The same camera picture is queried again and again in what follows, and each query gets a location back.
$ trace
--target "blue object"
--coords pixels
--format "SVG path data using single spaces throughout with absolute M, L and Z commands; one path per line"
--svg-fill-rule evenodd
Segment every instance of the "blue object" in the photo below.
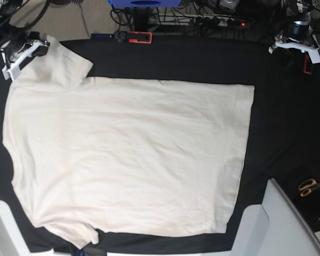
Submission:
M 183 0 L 109 0 L 117 8 L 123 7 L 179 7 Z
M 88 256 L 88 255 L 81 250 L 76 250 L 76 256 Z
M 111 34 L 91 34 L 91 39 L 109 39 Z

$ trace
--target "white plastic part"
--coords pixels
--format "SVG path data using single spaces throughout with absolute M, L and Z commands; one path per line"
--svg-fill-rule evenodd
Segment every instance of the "white plastic part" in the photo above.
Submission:
M 320 45 L 319 48 L 314 48 L 313 46 L 306 46 L 299 43 L 289 42 L 284 43 L 282 41 L 276 41 L 275 46 L 285 49 L 298 49 L 301 52 L 308 52 L 310 60 L 313 64 L 320 63 Z
M 31 42 L 31 47 L 19 52 L 18 57 L 14 62 L 10 62 L 10 60 L 6 58 L 6 54 L 3 52 L 3 49 L 8 45 L 8 43 L 9 41 L 6 44 L 4 44 L 2 47 L 1 54 L 5 62 L 5 67 L 2 69 L 2 73 L 5 77 L 5 80 L 12 79 L 12 81 L 14 81 L 20 76 L 20 73 L 21 73 L 20 65 L 24 61 L 24 59 L 32 56 L 32 53 L 36 51 L 38 47 L 45 46 L 45 42 L 39 41 L 39 40 L 33 40 Z
M 243 212 L 230 256 L 320 256 L 320 241 L 275 179 Z
M 30 256 L 10 207 L 0 201 L 0 255 Z

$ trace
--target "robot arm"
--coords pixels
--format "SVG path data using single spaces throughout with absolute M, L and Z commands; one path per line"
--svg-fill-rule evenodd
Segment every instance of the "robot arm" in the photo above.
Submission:
M 22 0 L 0 0 L 0 51 L 5 63 L 2 70 L 5 79 L 15 80 L 20 75 L 20 65 L 30 57 L 47 54 L 49 42 L 41 40 L 39 33 L 27 33 L 45 13 L 49 1 L 41 11 L 37 19 L 24 28 L 17 28 L 9 24 L 10 18 L 25 4 Z
M 295 0 L 292 11 L 299 14 L 299 19 L 292 22 L 278 35 L 275 43 L 269 48 L 269 53 L 280 47 L 284 49 L 298 49 L 302 53 L 308 52 L 312 63 L 320 63 L 320 44 L 309 25 L 311 22 L 310 10 L 319 6 L 319 0 L 305 1 Z

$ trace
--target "black fabric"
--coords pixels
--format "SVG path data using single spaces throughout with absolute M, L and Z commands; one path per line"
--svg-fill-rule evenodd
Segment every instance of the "black fabric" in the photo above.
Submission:
M 244 170 L 227 233 L 170 238 L 100 231 L 101 242 L 93 247 L 140 254 L 230 250 L 244 209 L 262 202 L 267 180 L 273 177 L 312 229 L 320 230 L 320 191 L 306 198 L 297 192 L 304 179 L 320 181 L 320 65 L 306 75 L 301 65 L 286 69 L 280 52 L 270 55 L 266 45 L 208 38 L 154 37 L 150 45 L 108 39 L 63 44 L 94 62 L 89 76 L 255 85 Z M 302 61 L 302 54 L 297 56 Z M 33 251 L 64 245 L 45 229 L 31 226 L 12 190 L 12 163 L 1 143 L 8 88 L 0 72 L 0 199 L 9 203 Z

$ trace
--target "t-shirt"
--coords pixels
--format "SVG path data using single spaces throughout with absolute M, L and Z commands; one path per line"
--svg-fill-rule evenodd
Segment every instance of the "t-shirt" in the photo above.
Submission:
M 254 86 L 86 78 L 92 63 L 48 40 L 12 83 L 3 128 L 31 223 L 78 248 L 95 229 L 224 233 Z

